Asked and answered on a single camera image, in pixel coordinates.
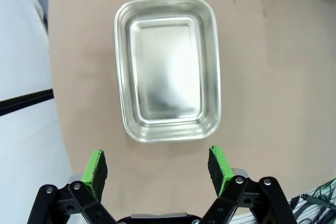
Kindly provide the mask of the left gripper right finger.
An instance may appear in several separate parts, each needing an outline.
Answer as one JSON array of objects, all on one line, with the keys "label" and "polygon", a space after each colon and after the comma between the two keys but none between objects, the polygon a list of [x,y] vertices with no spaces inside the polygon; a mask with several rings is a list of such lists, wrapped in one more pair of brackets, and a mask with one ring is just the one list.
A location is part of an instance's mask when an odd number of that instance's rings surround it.
[{"label": "left gripper right finger", "polygon": [[255,182],[234,174],[218,145],[209,148],[208,171],[217,198],[201,218],[201,223],[230,223],[238,208],[248,208],[255,223],[297,222],[274,177],[263,177]]}]

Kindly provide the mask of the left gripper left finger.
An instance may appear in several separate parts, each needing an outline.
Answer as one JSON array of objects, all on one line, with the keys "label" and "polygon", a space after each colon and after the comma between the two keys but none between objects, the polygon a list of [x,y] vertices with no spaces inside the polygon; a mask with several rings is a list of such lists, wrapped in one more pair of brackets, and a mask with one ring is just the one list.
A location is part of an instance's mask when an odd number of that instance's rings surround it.
[{"label": "left gripper left finger", "polygon": [[40,187],[28,223],[67,223],[71,215],[81,214],[87,223],[117,223],[101,203],[108,169],[103,150],[95,150],[82,179]]}]

